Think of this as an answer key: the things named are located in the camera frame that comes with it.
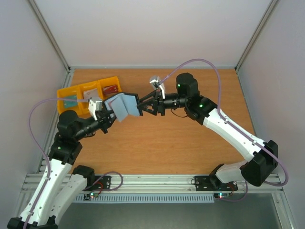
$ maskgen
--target gray floor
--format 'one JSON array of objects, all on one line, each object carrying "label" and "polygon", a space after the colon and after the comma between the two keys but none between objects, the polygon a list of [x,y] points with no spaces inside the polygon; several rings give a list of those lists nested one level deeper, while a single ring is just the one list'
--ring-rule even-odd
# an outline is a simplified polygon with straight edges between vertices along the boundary
[{"label": "gray floor", "polygon": [[72,204],[59,229],[277,229],[271,194],[238,203]]}]

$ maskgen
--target silver metal object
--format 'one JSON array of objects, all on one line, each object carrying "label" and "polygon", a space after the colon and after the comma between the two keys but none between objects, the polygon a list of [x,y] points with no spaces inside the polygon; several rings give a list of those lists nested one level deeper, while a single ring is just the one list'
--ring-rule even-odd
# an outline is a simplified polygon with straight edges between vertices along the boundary
[{"label": "silver metal object", "polygon": [[266,11],[264,12],[264,15],[262,17],[262,19],[260,20],[260,22],[258,23],[258,26],[255,29],[254,34],[252,35],[249,43],[247,44],[241,58],[239,59],[237,66],[236,66],[236,70],[238,71],[240,69],[240,67],[242,66],[244,60],[246,59],[247,55],[249,54],[251,48],[253,47],[253,45],[255,44],[257,38],[259,37],[260,33],[262,32],[264,26],[266,25],[266,22],[268,21],[268,19],[270,18],[270,15],[272,14],[273,10],[275,9],[277,3],[279,2],[279,0],[271,0]]},{"label": "silver metal object", "polygon": [[55,49],[56,53],[58,54],[59,58],[61,59],[61,62],[65,69],[69,70],[68,62],[66,61],[64,55],[61,52],[61,49],[59,48],[54,36],[52,35],[51,30],[49,29],[45,19],[43,18],[43,15],[41,14],[38,5],[36,4],[35,0],[28,0],[30,7],[32,8],[34,14],[36,15],[39,23],[41,24],[43,30],[45,31],[47,37],[49,38],[50,43],[52,44],[53,48]]},{"label": "silver metal object", "polygon": [[[77,69],[175,69],[177,65],[154,65],[154,66],[143,66],[143,65],[73,65],[71,68]],[[217,66],[218,69],[233,69],[235,66]],[[207,65],[192,65],[188,64],[187,66],[182,67],[182,69],[210,69],[210,66]]]},{"label": "silver metal object", "polygon": [[97,198],[84,200],[84,195],[76,197],[74,203],[125,204],[125,203],[214,203],[212,194],[122,194],[103,193]]},{"label": "silver metal object", "polygon": [[[127,174],[123,175],[124,183],[115,193],[214,193],[213,191],[196,191],[195,185],[191,184],[194,176],[198,174],[161,174],[161,175],[142,175],[142,174]],[[28,174],[22,186],[21,192],[33,192],[37,188],[42,174]],[[120,184],[121,178],[118,175],[111,175],[111,186],[116,187]],[[70,175],[67,175],[63,181],[61,188],[69,181]],[[269,182],[280,182],[277,174],[271,174],[267,179]],[[238,191],[234,193],[244,193],[244,181],[238,181]],[[249,193],[283,193],[282,187],[275,187],[263,183],[260,187],[255,187],[249,184]]]},{"label": "silver metal object", "polygon": [[159,88],[162,92],[162,98],[165,99],[165,86],[163,83],[159,84],[160,81],[161,81],[160,77],[156,75],[149,79],[149,83],[151,84],[153,89],[156,90]]},{"label": "silver metal object", "polygon": [[273,193],[272,198],[282,229],[296,229],[292,212],[284,193]]}]

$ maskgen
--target metal frame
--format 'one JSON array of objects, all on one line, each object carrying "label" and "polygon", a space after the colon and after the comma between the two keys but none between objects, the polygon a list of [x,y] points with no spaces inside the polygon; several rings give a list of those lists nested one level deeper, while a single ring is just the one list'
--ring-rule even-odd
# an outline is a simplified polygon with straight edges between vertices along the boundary
[{"label": "metal frame", "polygon": [[69,65],[68,62],[66,61],[64,55],[61,52],[61,49],[59,48],[55,38],[53,37],[53,34],[51,32],[51,30],[49,29],[45,19],[43,18],[43,15],[41,14],[36,1],[35,0],[28,0],[28,3],[30,5],[30,7],[32,8],[34,14],[36,15],[40,25],[42,26],[43,30],[45,31],[50,43],[52,44],[53,48],[55,49],[56,53],[58,54],[59,58],[61,59],[61,62],[63,64],[63,66],[65,67],[65,69],[68,71]]},{"label": "metal frame", "polygon": [[[52,32],[50,31],[46,21],[44,20],[35,0],[27,0],[30,7],[32,8],[34,14],[36,15],[38,21],[40,22],[42,28],[44,29],[50,43],[54,47],[56,53],[61,59],[64,67],[67,69],[68,73],[65,77],[65,81],[62,87],[68,87],[71,84],[74,70],[76,67],[71,68],[64,55],[62,54],[56,40],[54,39]],[[245,48],[238,64],[236,66],[236,71],[240,69],[244,60],[246,59],[248,53],[251,48],[255,44],[258,36],[260,35],[262,29],[266,25],[266,22],[270,18],[272,12],[279,0],[271,0],[268,8],[266,9],[262,19],[260,20],[258,26],[255,29],[255,32],[250,39],[247,47]],[[175,68],[176,66],[164,66],[163,68]],[[160,68],[160,66],[78,66],[77,68]],[[186,68],[207,68],[206,66],[186,66]],[[43,149],[45,152],[49,153],[50,146],[52,145],[52,141],[54,139],[54,135],[56,133],[56,123],[58,120],[58,112],[57,109],[54,110],[53,119],[50,123],[49,131],[47,138],[44,142]],[[28,202],[31,199],[35,189],[38,186],[38,183],[42,177],[42,174],[39,172],[45,169],[45,162],[41,159],[41,163],[38,166],[37,174],[28,174],[26,176],[25,182],[23,184],[18,204],[15,210],[15,216],[19,215],[19,213],[25,208]],[[180,197],[181,199],[174,202],[187,203],[190,201],[194,201],[192,198],[194,197],[206,197],[209,200],[210,197],[213,196],[214,192],[196,192],[195,186],[191,184],[193,175],[123,175],[124,176],[124,185],[113,192],[109,192],[105,195],[105,198],[100,198],[95,201],[91,201],[90,203],[143,203],[147,201],[147,197],[154,197],[153,200],[149,200],[149,202],[171,202],[172,198]],[[66,176],[62,187],[67,183],[69,179],[69,175]],[[279,177],[277,174],[272,174],[268,181],[271,182],[279,182]],[[116,186],[120,182],[120,178],[117,175],[112,176],[112,185]],[[236,193],[244,193],[245,184],[244,182],[238,182],[239,190]],[[290,211],[287,199],[285,197],[284,191],[281,187],[274,187],[263,184],[261,187],[254,187],[249,185],[249,193],[272,193],[272,197],[274,200],[274,205],[280,219],[280,223],[282,228],[284,229],[295,229],[295,222]],[[81,193],[76,199],[76,202],[83,202],[82,199],[83,193]]]},{"label": "metal frame", "polygon": [[285,193],[273,193],[272,198],[282,229],[296,229],[295,220],[288,205]]},{"label": "metal frame", "polygon": [[[175,69],[177,65],[140,65],[140,66],[130,66],[130,65],[76,65],[76,66],[71,66],[72,69]],[[207,65],[186,65],[182,67],[182,69],[212,69],[211,66]],[[234,66],[218,66],[218,69],[233,69]]]},{"label": "metal frame", "polygon": [[262,19],[260,20],[260,22],[258,23],[249,43],[247,44],[241,58],[239,59],[237,66],[235,67],[235,69],[238,71],[240,69],[240,67],[242,66],[244,60],[246,59],[248,53],[250,52],[250,50],[252,49],[253,45],[255,44],[258,36],[261,34],[264,26],[266,25],[266,22],[268,21],[268,19],[270,18],[272,12],[274,11],[275,7],[277,6],[279,0],[271,0],[266,11],[264,12],[264,15],[262,17]]}]

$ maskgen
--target cable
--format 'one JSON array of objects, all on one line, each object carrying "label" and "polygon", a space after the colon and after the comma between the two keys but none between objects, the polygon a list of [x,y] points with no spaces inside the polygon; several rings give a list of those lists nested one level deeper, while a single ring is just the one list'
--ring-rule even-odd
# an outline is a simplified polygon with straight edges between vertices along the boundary
[{"label": "cable", "polygon": [[33,132],[32,132],[32,128],[31,128],[31,117],[32,117],[32,114],[34,112],[34,110],[41,104],[43,103],[46,103],[46,102],[49,102],[49,101],[69,101],[69,102],[78,102],[78,103],[81,103],[81,102],[87,102],[88,100],[86,99],[82,99],[82,100],[75,100],[75,99],[65,99],[65,98],[52,98],[52,99],[45,99],[45,100],[42,100],[38,103],[36,103],[32,109],[30,110],[30,113],[29,113],[29,119],[28,119],[28,130],[29,130],[29,133],[30,133],[30,136],[32,137],[32,139],[34,140],[35,144],[38,146],[39,150],[41,151],[42,153],[42,156],[43,158],[45,159],[46,163],[47,163],[47,179],[45,179],[45,181],[43,182],[42,186],[41,186],[41,189],[39,190],[39,193],[37,195],[37,197],[35,198],[33,204],[32,204],[32,207],[30,208],[30,214],[27,216],[25,222],[24,222],[24,225],[23,225],[23,229],[26,229],[27,225],[28,225],[28,222],[31,218],[31,215],[33,214],[33,211],[37,205],[37,202],[40,198],[40,196],[42,195],[42,192],[44,191],[46,185],[47,185],[47,182],[49,180],[49,177],[50,177],[50,174],[51,174],[51,165],[50,165],[50,161],[49,161],[49,158],[48,156],[46,155],[46,153],[43,151],[42,147],[39,145],[38,141],[36,140]]},{"label": "cable", "polygon": [[115,190],[119,189],[123,185],[123,176],[119,172],[110,171],[110,172],[107,172],[107,173],[104,173],[103,175],[101,175],[90,187],[86,187],[83,191],[86,191],[87,189],[91,188],[93,185],[95,185],[97,182],[99,182],[100,179],[102,179],[104,176],[106,176],[108,174],[111,174],[111,173],[119,175],[120,178],[121,178],[121,182],[117,187],[114,187],[114,188],[111,188],[111,189],[104,189],[104,191],[115,191]]},{"label": "cable", "polygon": [[186,101],[185,101],[185,108],[187,109],[187,111],[191,114],[192,112],[189,109],[189,106],[187,105]]},{"label": "cable", "polygon": [[171,112],[172,112],[175,116],[177,116],[177,117],[179,117],[179,118],[186,118],[186,117],[187,117],[187,115],[186,115],[186,116],[179,116],[179,115],[175,114],[174,111],[173,111],[173,109],[171,109]]},{"label": "cable", "polygon": [[277,186],[277,187],[281,187],[284,186],[288,183],[289,180],[289,175],[288,175],[288,171],[287,168],[285,167],[285,165],[283,164],[283,162],[277,158],[276,156],[274,156],[268,149],[264,148],[264,146],[260,145],[259,143],[257,143],[255,140],[253,140],[250,136],[246,135],[242,130],[240,130],[237,126],[235,126],[233,123],[231,123],[229,120],[227,120],[223,114],[221,113],[221,79],[220,79],[220,74],[217,70],[217,68],[209,61],[205,60],[205,59],[192,59],[189,61],[186,61],[182,64],[180,64],[177,68],[175,68],[171,73],[169,73],[163,80],[160,81],[160,84],[164,83],[164,81],[166,81],[171,75],[173,75],[177,70],[179,70],[180,68],[182,68],[183,66],[185,66],[188,63],[194,62],[194,61],[202,61],[205,62],[207,64],[209,64],[216,72],[217,78],[218,78],[218,106],[217,106],[217,112],[219,114],[219,116],[227,123],[229,124],[233,129],[235,129],[237,132],[239,132],[242,136],[244,136],[245,138],[247,138],[250,142],[252,142],[252,144],[255,144],[256,146],[258,146],[259,148],[261,148],[263,151],[265,151],[270,157],[272,157],[283,169],[284,173],[285,173],[285,181],[283,183],[280,184],[275,184],[272,182],[268,182],[268,181],[264,181],[266,184],[272,185],[272,186]]},{"label": "cable", "polygon": [[234,194],[234,188],[233,188],[233,186],[232,186],[230,183],[227,183],[227,186],[229,186],[229,187],[231,188],[230,196],[233,196],[233,194]]},{"label": "cable", "polygon": [[100,189],[99,193],[97,194],[97,195],[99,195],[99,194],[101,194],[101,192],[103,190],[103,184],[101,182],[97,182],[97,184],[101,185],[101,189]]},{"label": "cable", "polygon": [[236,203],[236,202],[239,202],[239,201],[242,201],[246,198],[246,196],[248,195],[248,182],[247,181],[244,181],[245,185],[246,185],[246,191],[244,193],[244,196],[241,197],[240,199],[224,199],[224,198],[217,198],[218,200],[223,200],[223,201],[227,201],[227,202],[233,202],[233,203]]}]

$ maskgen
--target white wall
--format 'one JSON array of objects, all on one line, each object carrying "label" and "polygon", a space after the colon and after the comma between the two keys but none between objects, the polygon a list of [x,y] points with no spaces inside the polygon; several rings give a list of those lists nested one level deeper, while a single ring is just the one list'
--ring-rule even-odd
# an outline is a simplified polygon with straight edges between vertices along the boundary
[{"label": "white wall", "polygon": [[235,67],[270,0],[36,2],[70,66]]},{"label": "white wall", "polygon": [[300,229],[305,224],[304,12],[303,0],[280,0],[239,74],[255,130],[279,144],[290,174],[284,191]]},{"label": "white wall", "polygon": [[[25,175],[40,158],[28,134],[29,110],[56,96],[65,69],[26,0],[2,0],[0,21],[0,228],[6,228]],[[54,109],[48,104],[33,116],[40,143]]]}]

